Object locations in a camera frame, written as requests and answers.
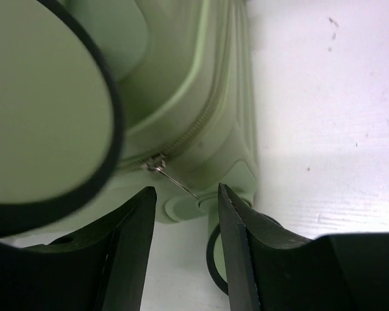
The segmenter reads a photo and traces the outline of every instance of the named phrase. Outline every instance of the zipper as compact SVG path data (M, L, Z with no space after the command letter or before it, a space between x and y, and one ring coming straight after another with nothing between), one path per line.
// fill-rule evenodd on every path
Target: zipper
M169 176L164 172L166 167L166 162L173 160L175 157L183 153L187 147L192 143L192 141L198 136L199 133L206 127L209 121L212 119L213 114L217 110L219 103L220 95L226 83L225 77L228 75L228 63L229 63L229 47L231 43L231 2L224 0L222 3L228 4L226 20L223 21L225 25L219 27L219 29L224 29L226 35L224 36L224 41L220 44L220 48L217 51L217 55L222 55L221 60L215 67L215 76L213 78L211 93L209 100L204 106L199 117L193 122L192 126L186 130L177 140L159 148L150 153L150 155L136 159L135 161L122 160L119 163L118 169L123 172L131 172L139 169L146 170L147 172L158 172L161 175L168 178L175 185L182 188L186 193L190 194L194 198L197 198L192 192L184 187L181 183L176 181L174 178Z

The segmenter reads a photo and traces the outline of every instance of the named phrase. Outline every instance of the white surface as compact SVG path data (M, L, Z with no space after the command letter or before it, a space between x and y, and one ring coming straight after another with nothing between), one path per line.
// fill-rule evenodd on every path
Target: white surface
M248 5L257 209L308 237L389 230L389 1ZM206 219L156 224L142 311L229 311L207 273L206 230Z

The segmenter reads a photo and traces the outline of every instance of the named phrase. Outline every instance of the black rim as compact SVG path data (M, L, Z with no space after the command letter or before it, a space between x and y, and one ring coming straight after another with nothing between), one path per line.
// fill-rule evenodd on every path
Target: black rim
M217 225L216 228L214 228L214 230L212 231L212 234L209 237L209 241L207 242L206 264L207 264L207 269L209 270L209 274L213 279L213 282L215 282L215 284L219 287L220 290L222 290L222 292L228 295L229 294L228 284L216 269L215 256L213 255L215 250L216 240L219 234L220 234L220 226Z
M110 94L113 109L113 135L110 148L101 166L87 181L71 192L41 202L0 204L0 237L14 235L55 222L85 205L96 196L115 170L123 144L125 125L121 99L98 47L82 26L56 0L37 0L37 2L64 22L93 57Z

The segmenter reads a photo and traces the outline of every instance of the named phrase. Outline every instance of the light green suitcase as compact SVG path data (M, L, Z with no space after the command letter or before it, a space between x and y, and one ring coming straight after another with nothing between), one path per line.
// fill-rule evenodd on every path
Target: light green suitcase
M212 230L219 183L252 205L257 150L244 1L60 2L112 69L124 104L125 148L96 199L23 236L76 230L148 185L157 190L163 223L209 215ZM216 261L224 275L223 259Z

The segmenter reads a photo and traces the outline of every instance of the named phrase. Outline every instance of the metal zipper pull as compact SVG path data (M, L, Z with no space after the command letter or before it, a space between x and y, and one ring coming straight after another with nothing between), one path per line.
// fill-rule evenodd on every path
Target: metal zipper pull
M166 168L165 156L160 154L156 157L151 157L146 163L143 164L143 169L149 173L158 172L161 175L165 176L168 180L174 183L179 188L183 189L187 194L194 197L198 200L198 197L193 194L188 188L184 187L181 183L175 180L173 177L168 175L168 173L164 172Z

